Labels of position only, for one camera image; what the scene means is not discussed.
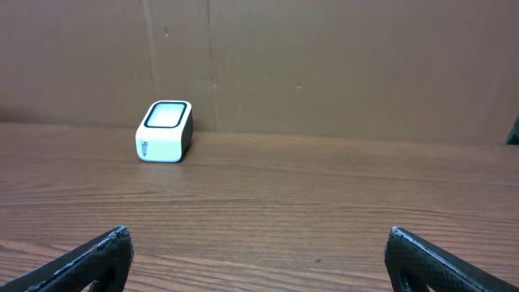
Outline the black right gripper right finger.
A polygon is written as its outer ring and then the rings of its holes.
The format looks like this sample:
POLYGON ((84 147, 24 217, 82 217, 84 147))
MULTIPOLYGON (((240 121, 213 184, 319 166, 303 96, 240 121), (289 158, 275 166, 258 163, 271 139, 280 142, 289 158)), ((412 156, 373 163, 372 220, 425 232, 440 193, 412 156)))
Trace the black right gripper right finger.
POLYGON ((395 291, 512 291, 518 288, 455 255, 394 226, 384 263, 395 291))

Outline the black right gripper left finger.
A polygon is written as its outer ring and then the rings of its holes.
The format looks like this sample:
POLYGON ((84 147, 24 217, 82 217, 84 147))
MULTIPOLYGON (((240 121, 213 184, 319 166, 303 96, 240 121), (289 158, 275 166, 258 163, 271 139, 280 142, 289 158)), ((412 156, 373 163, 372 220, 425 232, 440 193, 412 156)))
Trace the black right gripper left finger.
POLYGON ((133 260, 129 229, 119 225, 7 282, 2 291, 122 291, 133 260))

